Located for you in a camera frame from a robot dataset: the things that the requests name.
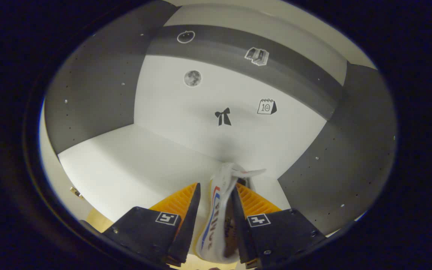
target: white bag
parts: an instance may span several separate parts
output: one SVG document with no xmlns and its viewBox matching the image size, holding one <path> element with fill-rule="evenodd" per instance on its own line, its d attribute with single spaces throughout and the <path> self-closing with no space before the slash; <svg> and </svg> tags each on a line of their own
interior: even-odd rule
<svg viewBox="0 0 432 270">
<path fill-rule="evenodd" d="M 234 263 L 239 259 L 238 250 L 227 254 L 226 242 L 233 242 L 236 245 L 235 234 L 228 235 L 228 226 L 231 224 L 231 217 L 226 217 L 226 210 L 231 192 L 236 186 L 238 178 L 250 178 L 264 173 L 266 169 L 257 171 L 244 171 L 234 163 L 224 163 L 222 167 L 211 177 L 211 207 L 209 217 L 204 225 L 204 230 L 197 239 L 196 254 L 201 259 L 213 263 Z"/>
</svg>

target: cat face sticker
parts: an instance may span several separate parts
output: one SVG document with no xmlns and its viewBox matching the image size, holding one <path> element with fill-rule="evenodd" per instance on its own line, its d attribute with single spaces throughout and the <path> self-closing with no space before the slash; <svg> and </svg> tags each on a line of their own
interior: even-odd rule
<svg viewBox="0 0 432 270">
<path fill-rule="evenodd" d="M 192 41 L 195 36 L 196 33 L 194 31 L 184 31 L 178 35 L 177 40 L 179 43 L 188 43 Z"/>
</svg>

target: calendar sticker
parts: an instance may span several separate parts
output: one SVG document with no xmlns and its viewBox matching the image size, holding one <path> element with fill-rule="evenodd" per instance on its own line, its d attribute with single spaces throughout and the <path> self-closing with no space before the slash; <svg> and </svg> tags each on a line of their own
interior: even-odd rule
<svg viewBox="0 0 432 270">
<path fill-rule="evenodd" d="M 276 113 L 276 101 L 272 99 L 261 99 L 258 107 L 258 114 L 273 114 Z"/>
</svg>

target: black bow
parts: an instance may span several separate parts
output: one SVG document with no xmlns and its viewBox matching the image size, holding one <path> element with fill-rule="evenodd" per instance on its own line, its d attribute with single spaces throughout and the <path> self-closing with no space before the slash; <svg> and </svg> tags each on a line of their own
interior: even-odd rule
<svg viewBox="0 0 432 270">
<path fill-rule="evenodd" d="M 214 113 L 214 115 L 216 115 L 216 117 L 219 118 L 219 125 L 218 126 L 221 126 L 221 124 L 222 124 L 221 123 L 221 115 L 224 115 L 224 124 L 225 125 L 231 125 L 231 121 L 230 121 L 230 118 L 228 117 L 228 113 L 230 113 L 230 108 L 226 108 L 223 112 L 217 111 Z"/>
</svg>

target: moon sticker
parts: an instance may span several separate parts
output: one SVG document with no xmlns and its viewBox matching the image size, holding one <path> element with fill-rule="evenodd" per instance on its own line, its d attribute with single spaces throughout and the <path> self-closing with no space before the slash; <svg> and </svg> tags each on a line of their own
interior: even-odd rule
<svg viewBox="0 0 432 270">
<path fill-rule="evenodd" d="M 179 43 L 188 43 L 193 40 L 193 38 L 196 36 L 196 33 L 194 31 L 184 31 L 181 34 L 178 35 L 176 38 Z"/>
<path fill-rule="evenodd" d="M 184 75 L 184 83 L 189 87 L 197 87 L 201 83 L 201 73 L 196 70 L 188 71 Z"/>
</svg>

